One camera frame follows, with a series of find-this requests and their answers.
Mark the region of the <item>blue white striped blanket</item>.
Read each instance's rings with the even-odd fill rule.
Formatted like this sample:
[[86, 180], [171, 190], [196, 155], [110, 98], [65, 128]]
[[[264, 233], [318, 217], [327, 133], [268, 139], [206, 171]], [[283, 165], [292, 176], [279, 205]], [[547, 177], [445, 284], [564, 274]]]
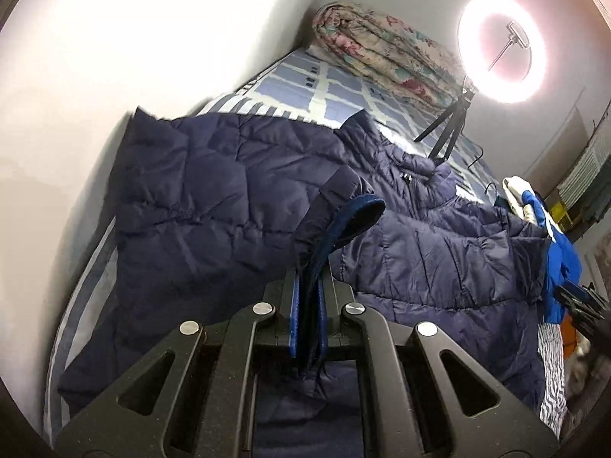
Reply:
[[546, 232], [512, 213], [503, 189], [498, 204], [463, 197], [448, 163], [404, 151], [365, 111], [331, 127], [237, 98], [126, 122], [102, 237], [52, 350], [48, 437], [185, 318], [212, 324], [259, 300], [343, 168], [386, 208], [333, 253], [333, 275], [390, 321], [441, 325], [558, 432], [566, 395], [559, 328], [543, 323]]

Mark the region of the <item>navy quilted puffer jacket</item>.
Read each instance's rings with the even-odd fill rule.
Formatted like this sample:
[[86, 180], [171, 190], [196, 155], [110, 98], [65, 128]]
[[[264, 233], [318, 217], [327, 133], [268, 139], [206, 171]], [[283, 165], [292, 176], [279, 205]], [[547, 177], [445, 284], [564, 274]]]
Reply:
[[445, 163], [239, 114], [128, 122], [115, 304], [63, 457], [549, 457], [547, 234]]

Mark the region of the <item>blue plaid bed sheet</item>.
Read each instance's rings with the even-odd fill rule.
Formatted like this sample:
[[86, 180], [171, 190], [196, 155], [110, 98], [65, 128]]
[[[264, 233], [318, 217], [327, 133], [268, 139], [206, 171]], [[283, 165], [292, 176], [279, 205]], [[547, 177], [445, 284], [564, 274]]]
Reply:
[[433, 114], [304, 50], [285, 55], [237, 93], [331, 127], [339, 127], [354, 113], [365, 110], [390, 141], [423, 157], [429, 155], [442, 132], [437, 128], [423, 141], [415, 142], [435, 119]]

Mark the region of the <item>folded floral quilt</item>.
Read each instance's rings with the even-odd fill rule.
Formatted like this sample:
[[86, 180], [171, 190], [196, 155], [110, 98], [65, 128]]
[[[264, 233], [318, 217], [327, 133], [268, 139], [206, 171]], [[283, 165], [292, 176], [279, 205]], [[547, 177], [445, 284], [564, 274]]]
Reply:
[[400, 19], [357, 3], [322, 6], [307, 52], [430, 113], [462, 93], [465, 73], [453, 52]]

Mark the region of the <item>black tripod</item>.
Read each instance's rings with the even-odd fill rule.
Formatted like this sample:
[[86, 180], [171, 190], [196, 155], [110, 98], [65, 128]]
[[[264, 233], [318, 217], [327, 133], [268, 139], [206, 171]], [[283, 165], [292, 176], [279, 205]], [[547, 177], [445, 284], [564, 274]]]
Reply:
[[441, 135], [428, 155], [430, 159], [439, 158], [442, 148], [445, 148], [445, 152], [441, 158], [449, 159], [464, 129], [467, 111], [474, 96], [473, 89], [464, 89], [455, 102], [451, 103], [420, 135], [415, 137], [415, 143], [420, 143], [439, 126], [444, 125]]

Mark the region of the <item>bright blue white jacket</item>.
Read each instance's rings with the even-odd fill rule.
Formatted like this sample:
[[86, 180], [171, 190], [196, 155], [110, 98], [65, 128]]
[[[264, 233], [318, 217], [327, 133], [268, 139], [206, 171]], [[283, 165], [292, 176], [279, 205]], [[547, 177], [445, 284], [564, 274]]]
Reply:
[[554, 293], [566, 280], [579, 282], [582, 273], [579, 254], [528, 181], [512, 176], [503, 178], [501, 185], [512, 213], [540, 227], [550, 238], [543, 290], [543, 323], [560, 325], [566, 315], [566, 308], [555, 298]]

